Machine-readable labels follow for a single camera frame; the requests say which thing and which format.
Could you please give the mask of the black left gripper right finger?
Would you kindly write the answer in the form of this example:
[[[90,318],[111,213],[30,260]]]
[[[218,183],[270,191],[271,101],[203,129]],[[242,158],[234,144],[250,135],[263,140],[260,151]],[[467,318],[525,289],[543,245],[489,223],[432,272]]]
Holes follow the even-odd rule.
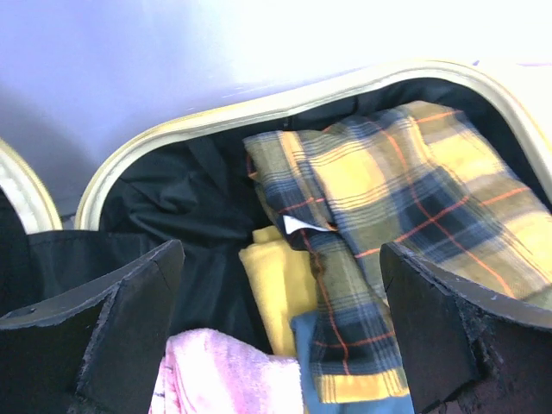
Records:
[[[382,246],[382,278],[417,413],[549,413],[551,312]]]

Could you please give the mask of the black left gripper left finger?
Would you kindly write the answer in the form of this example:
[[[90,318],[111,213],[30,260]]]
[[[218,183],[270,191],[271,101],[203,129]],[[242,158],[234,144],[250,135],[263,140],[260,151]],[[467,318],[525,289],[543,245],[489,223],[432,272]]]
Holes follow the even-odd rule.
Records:
[[[1,318],[3,413],[146,413],[184,253],[168,241]]]

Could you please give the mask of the pink towel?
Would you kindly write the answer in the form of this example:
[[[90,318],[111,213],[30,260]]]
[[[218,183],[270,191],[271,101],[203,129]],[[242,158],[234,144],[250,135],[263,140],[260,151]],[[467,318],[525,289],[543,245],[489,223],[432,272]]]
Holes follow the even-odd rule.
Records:
[[[213,329],[167,339],[151,413],[302,413],[296,359]]]

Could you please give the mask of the grey-blue t-shirt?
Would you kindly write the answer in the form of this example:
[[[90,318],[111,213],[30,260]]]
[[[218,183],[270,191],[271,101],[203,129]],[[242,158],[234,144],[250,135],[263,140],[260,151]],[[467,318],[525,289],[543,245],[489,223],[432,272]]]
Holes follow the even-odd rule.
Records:
[[[305,312],[290,326],[300,365],[301,389],[309,413],[412,413],[407,386],[394,384],[397,372],[369,375],[321,375],[311,372],[311,339],[317,314]]]

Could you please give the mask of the yellow plaid shirt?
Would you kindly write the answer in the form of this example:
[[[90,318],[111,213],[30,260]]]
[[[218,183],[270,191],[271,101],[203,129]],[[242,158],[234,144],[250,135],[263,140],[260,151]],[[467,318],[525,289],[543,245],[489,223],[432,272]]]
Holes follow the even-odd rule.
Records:
[[[287,240],[317,283],[313,374],[394,370],[407,386],[380,270],[388,242],[551,306],[550,212],[463,112],[416,101],[244,147],[267,215],[302,224]]]

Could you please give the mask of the yellow garment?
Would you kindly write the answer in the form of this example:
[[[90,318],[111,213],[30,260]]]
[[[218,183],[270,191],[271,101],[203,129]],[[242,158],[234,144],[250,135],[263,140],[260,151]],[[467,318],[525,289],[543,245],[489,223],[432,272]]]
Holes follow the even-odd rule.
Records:
[[[253,232],[239,252],[273,353],[297,354],[291,320],[317,308],[310,255],[296,251],[274,226]]]

